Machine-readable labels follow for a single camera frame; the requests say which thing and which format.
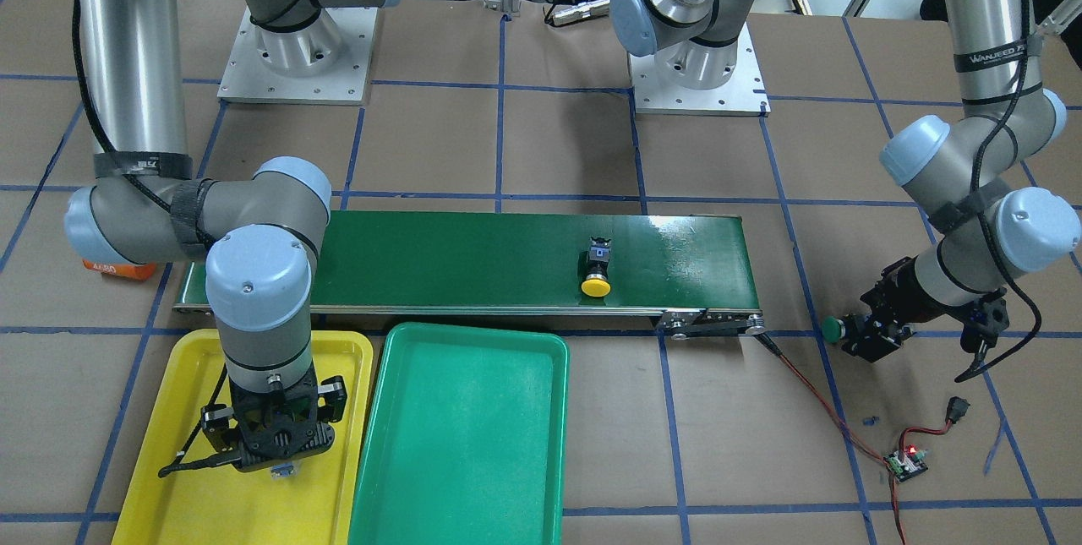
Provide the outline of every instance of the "metal base plate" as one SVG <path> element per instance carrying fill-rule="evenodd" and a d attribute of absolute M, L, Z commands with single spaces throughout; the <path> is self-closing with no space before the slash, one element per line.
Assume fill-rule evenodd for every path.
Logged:
<path fill-rule="evenodd" d="M 628 56 L 635 110 L 638 114 L 703 114 L 712 117 L 758 117 L 770 114 L 758 61 L 744 25 L 738 38 L 733 78 L 715 90 L 696 91 L 669 83 L 658 72 L 654 56 Z"/>
<path fill-rule="evenodd" d="M 245 16 L 229 63 L 222 75 L 217 97 L 236 103 L 321 103 L 328 106 L 362 106 L 368 90 L 368 70 L 375 38 L 377 9 L 328 9 L 342 35 L 344 49 L 322 75 L 290 78 L 263 64 L 256 48 L 256 28 Z"/>

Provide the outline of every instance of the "wire connector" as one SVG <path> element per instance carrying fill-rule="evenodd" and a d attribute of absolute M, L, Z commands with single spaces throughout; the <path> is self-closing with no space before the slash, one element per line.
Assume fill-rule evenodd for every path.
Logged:
<path fill-rule="evenodd" d="M 959 396 L 952 396 L 950 401 L 947 402 L 947 422 L 958 425 L 958 422 L 965 416 L 967 410 L 969 410 L 968 401 Z"/>

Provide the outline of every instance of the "small electronic component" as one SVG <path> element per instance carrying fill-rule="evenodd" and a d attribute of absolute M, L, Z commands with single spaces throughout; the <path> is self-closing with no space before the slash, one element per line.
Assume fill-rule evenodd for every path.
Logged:
<path fill-rule="evenodd" d="M 592 237 L 586 250 L 586 272 L 579 288 L 592 298 L 604 298 L 612 291 L 608 282 L 608 263 L 612 252 L 611 238 Z"/>
<path fill-rule="evenodd" d="M 884 456 L 883 460 L 886 461 L 886 466 L 895 479 L 903 482 L 928 470 L 928 466 L 924 464 L 924 456 L 927 453 L 927 450 L 910 444 L 905 450 L 897 450 L 889 456 Z"/>

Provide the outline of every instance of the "green tray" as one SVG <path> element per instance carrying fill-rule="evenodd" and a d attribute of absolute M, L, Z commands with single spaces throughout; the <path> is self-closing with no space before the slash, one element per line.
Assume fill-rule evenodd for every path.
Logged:
<path fill-rule="evenodd" d="M 612 239 L 612 292 L 579 291 L 591 237 Z M 206 310 L 193 265 L 179 310 Z M 738 217 L 335 211 L 312 287 L 316 314 L 760 313 Z"/>
<path fill-rule="evenodd" d="M 553 334 L 391 330 L 349 543 L 559 543 L 567 373 Z"/>

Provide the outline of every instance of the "yellow button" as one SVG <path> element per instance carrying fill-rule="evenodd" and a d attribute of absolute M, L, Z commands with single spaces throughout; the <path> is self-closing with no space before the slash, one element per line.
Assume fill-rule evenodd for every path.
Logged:
<path fill-rule="evenodd" d="M 581 288 L 583 294 L 590 295 L 590 297 L 593 298 L 604 298 L 608 295 L 608 292 L 612 291 L 612 287 L 609 285 L 609 282 L 601 278 L 583 280 Z"/>

